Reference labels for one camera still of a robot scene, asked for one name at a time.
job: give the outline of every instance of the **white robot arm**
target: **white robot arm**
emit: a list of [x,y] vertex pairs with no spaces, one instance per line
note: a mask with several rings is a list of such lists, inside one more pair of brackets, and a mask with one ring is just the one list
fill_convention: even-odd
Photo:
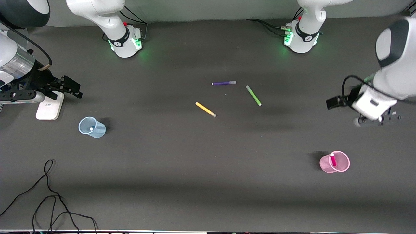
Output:
[[285,40],[284,45],[296,53],[306,53],[312,49],[318,39],[319,29],[327,18],[324,7],[351,2],[352,0],[297,0],[304,12],[301,20],[295,19],[286,24],[293,32]]
[[380,69],[365,79],[369,85],[353,88],[327,100],[328,109],[350,106],[365,118],[382,121],[382,115],[397,100],[416,96],[416,18],[404,17],[385,29],[376,41]]
[[127,58],[142,49],[142,41],[140,29],[125,26],[116,14],[124,4],[124,0],[67,0],[72,13],[97,24],[108,37],[111,49]]
[[[44,26],[50,17],[47,0],[0,0],[0,111],[3,105],[40,102],[36,118],[58,118],[64,92],[82,98],[80,84],[67,76],[56,78],[48,69],[50,56],[17,29]],[[16,33],[38,47],[49,60],[44,66],[17,41],[8,36]]]

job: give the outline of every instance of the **green led light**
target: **green led light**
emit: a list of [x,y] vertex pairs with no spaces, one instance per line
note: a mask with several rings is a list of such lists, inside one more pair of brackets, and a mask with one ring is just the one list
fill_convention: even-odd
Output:
[[289,46],[290,43],[292,42],[292,38],[293,38],[293,32],[290,32],[289,35],[286,36],[287,38],[285,39],[285,45]]
[[319,33],[318,33],[318,35],[316,35],[316,39],[315,39],[315,42],[313,43],[313,45],[316,45],[316,42],[318,41],[318,37],[319,37]]
[[131,39],[131,41],[133,42],[134,47],[136,47],[136,50],[141,49],[141,41],[140,39]]
[[110,40],[108,40],[108,43],[109,43],[109,44],[110,44],[110,46],[111,46],[111,50],[112,50],[112,51],[114,51],[113,45],[111,44]]

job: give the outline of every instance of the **pink plastic cup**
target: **pink plastic cup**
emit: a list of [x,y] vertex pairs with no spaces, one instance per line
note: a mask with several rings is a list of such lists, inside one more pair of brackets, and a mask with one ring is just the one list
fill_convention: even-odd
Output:
[[326,173],[333,173],[333,172],[344,172],[349,168],[349,158],[346,154],[341,151],[334,151],[332,152],[335,157],[335,161],[337,165],[334,166],[331,161],[330,154],[327,156],[323,156],[319,161],[319,165],[321,166],[322,170]]

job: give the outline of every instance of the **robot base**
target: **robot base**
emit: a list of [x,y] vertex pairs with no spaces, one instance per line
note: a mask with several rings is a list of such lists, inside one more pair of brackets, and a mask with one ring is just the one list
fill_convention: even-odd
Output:
[[[286,26],[292,27],[293,29],[296,28],[299,20],[294,20],[291,23],[286,24]],[[314,45],[316,45],[316,41],[319,37],[319,34],[309,42],[304,42],[303,39],[293,30],[290,33],[289,37],[285,38],[285,42],[283,43],[285,46],[289,47],[296,53],[306,53],[312,49]]]
[[122,58],[128,58],[133,56],[137,51],[142,49],[141,31],[139,28],[135,28],[131,25],[126,26],[130,31],[129,39],[124,43],[122,47],[115,47],[110,42],[111,49]]
[[59,117],[65,96],[61,92],[53,92],[58,95],[56,100],[45,97],[45,100],[39,103],[39,107],[36,112],[36,118],[38,120],[55,120]]

